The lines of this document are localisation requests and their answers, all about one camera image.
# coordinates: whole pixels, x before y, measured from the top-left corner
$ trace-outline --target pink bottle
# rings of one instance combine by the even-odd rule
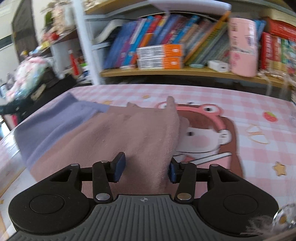
[[[258,70],[256,23],[244,18],[230,18],[230,64],[234,74],[254,77]]]

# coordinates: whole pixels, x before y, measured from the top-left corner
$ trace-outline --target yellow star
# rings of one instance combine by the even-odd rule
[[[111,104],[112,104],[112,100],[106,100],[106,101],[104,101],[102,104],[111,105]]]
[[[276,162],[276,165],[272,167],[273,170],[276,171],[276,175],[279,177],[281,175],[287,175],[287,172],[286,172],[286,166],[283,165],[282,163],[280,162]]]

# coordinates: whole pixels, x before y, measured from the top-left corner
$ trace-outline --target crosshair symbol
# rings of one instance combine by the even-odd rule
[[[149,199],[148,198],[145,198],[145,197],[142,197],[141,199],[140,199],[140,201],[141,202],[147,202]]]

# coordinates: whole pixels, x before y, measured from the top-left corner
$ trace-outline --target pink cheek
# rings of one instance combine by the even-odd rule
[[[205,135],[193,136],[192,144],[198,148],[207,147],[210,145],[210,139]]]

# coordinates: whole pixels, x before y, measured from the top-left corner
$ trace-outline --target cartoon girl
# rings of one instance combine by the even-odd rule
[[[234,124],[221,117],[222,109],[214,104],[176,106],[178,114],[189,120],[189,128],[177,145],[174,158],[177,162],[192,162],[200,168],[219,164],[243,177],[237,155]],[[196,185],[195,198],[207,191],[206,183]]]

